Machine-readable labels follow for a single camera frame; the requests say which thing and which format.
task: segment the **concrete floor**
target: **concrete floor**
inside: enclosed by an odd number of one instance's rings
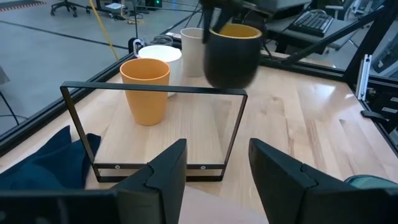
[[[74,18],[63,7],[57,9],[55,16],[51,16],[50,6],[56,2],[59,1],[47,0],[43,6],[0,12],[0,66],[11,80],[1,85],[0,90],[20,116],[32,116],[60,98],[59,86],[64,81],[85,81],[115,62],[115,57],[106,45],[44,32],[47,30],[106,42],[93,13],[86,14],[84,9],[78,8],[78,17]],[[197,0],[163,1],[164,8],[174,9],[194,10],[196,4]],[[144,24],[139,25],[138,35],[159,34],[189,15],[189,12],[151,11],[144,14]],[[100,16],[113,44],[127,47],[127,41],[136,36],[134,26],[126,21],[115,21],[106,13],[100,13]],[[199,18],[199,14],[195,15],[188,26],[196,27]],[[185,24],[172,31],[178,33]],[[397,30],[398,24],[394,24],[381,45],[385,45]],[[367,29],[360,30],[353,40],[360,44],[366,32]],[[268,46],[270,50],[275,49],[272,42]],[[125,49],[116,51],[119,58],[127,54]],[[345,69],[355,51],[356,48],[347,43],[338,52],[331,50],[328,55],[313,54],[310,58]],[[0,135],[16,125],[12,117],[1,117],[4,114],[10,112],[0,100]]]

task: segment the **dark blue cloth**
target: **dark blue cloth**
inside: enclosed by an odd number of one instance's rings
[[[101,137],[87,134],[95,155]],[[37,152],[0,174],[0,190],[84,189],[90,160],[80,140],[64,127]]]

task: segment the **black keyboard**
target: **black keyboard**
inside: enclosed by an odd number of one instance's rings
[[[321,12],[304,12],[299,19],[289,25],[288,29],[324,37],[332,21],[333,18],[331,16]]]

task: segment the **cup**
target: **cup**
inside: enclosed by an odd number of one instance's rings
[[[170,66],[169,85],[179,86],[182,80],[182,54],[180,49],[170,46],[153,45],[140,49],[139,58],[153,58],[161,60]]]
[[[123,83],[168,85],[170,67],[161,60],[138,58],[120,66]],[[127,102],[136,123],[151,126],[161,122],[167,107],[167,92],[126,91]]]
[[[205,47],[206,79],[215,88],[245,88],[260,61],[262,33],[241,24],[226,24],[220,33],[210,29]]]
[[[202,77],[205,45],[202,43],[203,29],[181,30],[183,74],[188,77]]]
[[[151,45],[166,45],[166,46],[172,46],[173,45],[173,39],[167,35],[148,35],[145,36],[144,38],[141,39],[135,39],[132,42],[132,47],[133,47],[133,52],[136,57],[138,57],[138,51],[146,46],[151,46]]]

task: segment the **yellow cable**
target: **yellow cable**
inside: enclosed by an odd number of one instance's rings
[[[99,25],[101,26],[102,32],[104,33],[105,38],[106,38],[106,40],[108,41],[109,47],[111,48],[111,50],[112,50],[112,52],[113,52],[113,54],[114,54],[114,57],[116,58],[116,60],[119,60],[119,57],[118,57],[116,51],[113,49],[113,45],[112,45],[111,39],[109,38],[108,32],[106,31],[106,29],[105,29],[105,27],[104,27],[104,24],[102,23],[101,18],[100,18],[100,16],[98,15],[97,10],[95,9],[93,0],[90,0],[90,5],[91,5],[91,8],[92,8],[93,11],[94,11],[95,17],[97,17],[98,23],[99,23]]]

